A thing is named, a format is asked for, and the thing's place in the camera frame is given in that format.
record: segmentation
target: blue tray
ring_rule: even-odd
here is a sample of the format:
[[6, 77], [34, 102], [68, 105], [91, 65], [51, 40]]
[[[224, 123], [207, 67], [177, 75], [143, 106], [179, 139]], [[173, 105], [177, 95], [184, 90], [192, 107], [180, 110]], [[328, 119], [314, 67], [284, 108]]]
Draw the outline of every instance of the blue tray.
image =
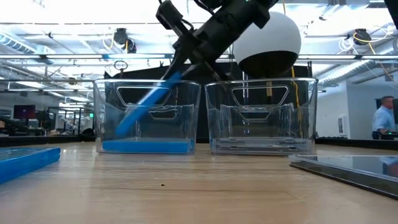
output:
[[60, 153], [60, 148], [0, 149], [0, 184], [57, 162]]

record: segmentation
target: yellow cable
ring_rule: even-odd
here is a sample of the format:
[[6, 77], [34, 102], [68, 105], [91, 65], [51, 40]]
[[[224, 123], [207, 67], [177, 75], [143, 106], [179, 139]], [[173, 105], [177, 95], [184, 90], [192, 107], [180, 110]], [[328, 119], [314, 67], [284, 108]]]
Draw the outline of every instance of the yellow cable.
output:
[[129, 41], [126, 40], [126, 54], [129, 52]]
[[[282, 5], [284, 7], [284, 14], [286, 16], [286, 5], [285, 5], [285, 0], [282, 0]], [[294, 66], [292, 66], [292, 78], [295, 78], [296, 75], [294, 73]], [[300, 110], [300, 101], [299, 101], [299, 86], [297, 85], [297, 83], [295, 81], [293, 81], [293, 85], [295, 87], [296, 90], [296, 104], [297, 104], [297, 112], [298, 112], [298, 121], [300, 122], [300, 137], [303, 137], [303, 130], [302, 130], [302, 114], [301, 114], [301, 110]]]
[[374, 51], [374, 49], [373, 49], [373, 46], [372, 46], [372, 44], [371, 44], [371, 43], [369, 43], [369, 47], [371, 48], [371, 50], [372, 50], [373, 54], [375, 55], [375, 54], [376, 54], [376, 52]]
[[387, 36], [385, 36], [385, 37], [383, 37], [383, 38], [376, 39], [376, 40], [361, 40], [361, 39], [359, 39], [359, 38], [356, 37], [357, 34], [358, 34], [358, 33], [354, 33], [354, 35], [353, 35], [354, 39], [359, 40], [359, 41], [364, 42], [364, 43], [375, 43], [375, 42], [378, 42], [378, 41], [380, 41], [380, 40], [384, 40], [384, 39], [387, 37]]

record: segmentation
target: glass tray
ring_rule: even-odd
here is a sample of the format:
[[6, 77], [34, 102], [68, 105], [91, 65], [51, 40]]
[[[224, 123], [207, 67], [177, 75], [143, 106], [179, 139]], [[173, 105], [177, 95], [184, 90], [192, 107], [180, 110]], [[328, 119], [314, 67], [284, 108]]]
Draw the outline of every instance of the glass tray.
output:
[[290, 166], [398, 200], [398, 156], [290, 156]]

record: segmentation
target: blue silicone spatula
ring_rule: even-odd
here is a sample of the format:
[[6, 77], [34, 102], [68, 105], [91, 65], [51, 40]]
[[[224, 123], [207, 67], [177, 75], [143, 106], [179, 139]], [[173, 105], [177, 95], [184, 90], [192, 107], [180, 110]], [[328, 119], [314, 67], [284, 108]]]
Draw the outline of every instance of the blue silicone spatula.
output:
[[[181, 73], [176, 72], [172, 75], [169, 80], [181, 80]], [[149, 111], [150, 106], [154, 105], [159, 99], [169, 92], [169, 88], [175, 85], [175, 82], [160, 82], [157, 84], [157, 88], [153, 88], [146, 96], [141, 99], [134, 110], [127, 114], [123, 120], [119, 123], [116, 128], [116, 134], [119, 136], [125, 136], [137, 121], [140, 120], [142, 115]]]

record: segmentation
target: computer monitor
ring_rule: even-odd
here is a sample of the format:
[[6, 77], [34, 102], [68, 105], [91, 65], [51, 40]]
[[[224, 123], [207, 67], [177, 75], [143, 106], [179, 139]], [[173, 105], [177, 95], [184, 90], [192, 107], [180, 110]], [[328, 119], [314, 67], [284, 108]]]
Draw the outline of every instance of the computer monitor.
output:
[[14, 119], [35, 119], [35, 105], [14, 105]]

